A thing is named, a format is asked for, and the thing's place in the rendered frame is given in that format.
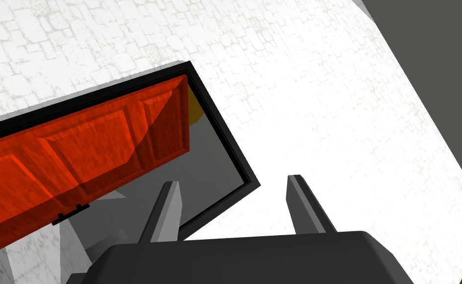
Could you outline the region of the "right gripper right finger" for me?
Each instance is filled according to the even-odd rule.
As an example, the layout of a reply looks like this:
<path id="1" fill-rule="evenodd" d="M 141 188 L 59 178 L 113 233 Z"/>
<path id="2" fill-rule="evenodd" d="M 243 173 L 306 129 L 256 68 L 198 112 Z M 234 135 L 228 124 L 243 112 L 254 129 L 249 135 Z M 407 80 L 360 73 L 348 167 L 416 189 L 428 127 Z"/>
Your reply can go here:
<path id="1" fill-rule="evenodd" d="M 286 203 L 296 234 L 337 232 L 301 175 L 287 177 Z"/>

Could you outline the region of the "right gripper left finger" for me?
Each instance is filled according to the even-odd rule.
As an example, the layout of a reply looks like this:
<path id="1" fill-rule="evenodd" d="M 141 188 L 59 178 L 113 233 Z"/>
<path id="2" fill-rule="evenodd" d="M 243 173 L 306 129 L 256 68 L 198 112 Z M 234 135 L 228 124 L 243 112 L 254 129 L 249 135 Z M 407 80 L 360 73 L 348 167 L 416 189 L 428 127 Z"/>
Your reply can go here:
<path id="1" fill-rule="evenodd" d="M 182 198 L 178 181 L 167 181 L 155 201 L 139 243 L 177 241 L 182 213 Z"/>

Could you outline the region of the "red panelled door leaf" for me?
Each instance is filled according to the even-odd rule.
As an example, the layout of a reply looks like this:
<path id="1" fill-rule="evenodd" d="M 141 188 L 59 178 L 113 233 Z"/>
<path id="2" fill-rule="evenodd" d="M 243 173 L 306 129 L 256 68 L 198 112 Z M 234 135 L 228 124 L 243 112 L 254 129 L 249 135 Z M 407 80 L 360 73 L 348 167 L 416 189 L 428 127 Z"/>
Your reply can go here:
<path id="1" fill-rule="evenodd" d="M 181 75 L 0 139 L 0 249 L 189 150 Z"/>

